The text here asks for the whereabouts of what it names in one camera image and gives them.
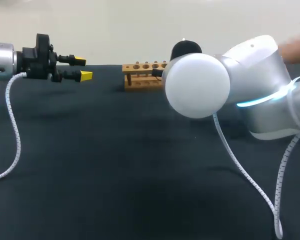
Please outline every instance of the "white robotic arm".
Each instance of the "white robotic arm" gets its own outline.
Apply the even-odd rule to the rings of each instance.
[[[236,104],[258,139],[300,133],[300,82],[291,80],[271,36],[247,40],[220,57],[180,55],[162,81],[170,105],[186,117],[205,118]]]

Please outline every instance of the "black tablecloth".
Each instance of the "black tablecloth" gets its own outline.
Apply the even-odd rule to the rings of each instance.
[[[271,240],[273,215],[224,149],[212,118],[174,112],[163,92],[123,91],[120,66],[93,81],[24,79],[11,101],[22,151],[0,180],[0,240]],[[289,66],[292,77],[300,65]],[[16,143],[0,82],[0,173]],[[273,200],[291,137],[253,138],[219,112],[239,161]],[[300,240],[300,143],[284,176],[281,221]]]

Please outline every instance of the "white wall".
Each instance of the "white wall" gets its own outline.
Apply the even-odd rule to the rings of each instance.
[[[299,35],[300,0],[0,0],[0,42],[34,47],[36,33],[88,64],[168,60],[182,38],[221,54],[258,35]]]

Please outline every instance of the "white joint cap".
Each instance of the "white joint cap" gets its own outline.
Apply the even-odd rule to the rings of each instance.
[[[220,61],[193,53],[182,57],[170,69],[165,93],[170,105],[188,118],[205,118],[227,101],[230,78]]]

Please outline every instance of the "person's hand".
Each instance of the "person's hand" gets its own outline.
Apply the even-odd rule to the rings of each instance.
[[[286,64],[300,63],[300,38],[279,46],[283,61]]]

